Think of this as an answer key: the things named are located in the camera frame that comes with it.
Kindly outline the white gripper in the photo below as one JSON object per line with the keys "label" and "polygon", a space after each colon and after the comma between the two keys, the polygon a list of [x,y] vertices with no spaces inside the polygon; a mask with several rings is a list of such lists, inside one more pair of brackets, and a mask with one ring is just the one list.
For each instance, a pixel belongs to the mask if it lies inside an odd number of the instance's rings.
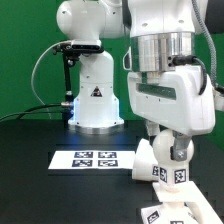
{"label": "white gripper", "polygon": [[202,95],[199,66],[177,66],[163,72],[153,83],[150,76],[128,73],[128,91],[134,114],[147,119],[147,134],[160,133],[158,124],[176,132],[170,148],[171,159],[187,159],[187,148],[194,135],[210,133],[215,126],[215,108],[210,78]]}

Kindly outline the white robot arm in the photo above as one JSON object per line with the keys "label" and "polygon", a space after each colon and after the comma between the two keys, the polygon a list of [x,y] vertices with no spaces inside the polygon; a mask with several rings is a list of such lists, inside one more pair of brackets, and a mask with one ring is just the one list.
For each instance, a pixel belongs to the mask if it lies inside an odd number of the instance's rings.
{"label": "white robot arm", "polygon": [[80,92],[71,96],[70,125],[109,129],[122,124],[113,94],[114,65],[101,41],[130,36],[123,59],[132,111],[145,119],[149,135],[170,129],[171,156],[186,160],[195,135],[207,134],[224,111],[224,87],[216,69],[194,55],[194,36],[208,32],[208,0],[66,0],[57,23],[68,36],[64,62],[81,63]]}

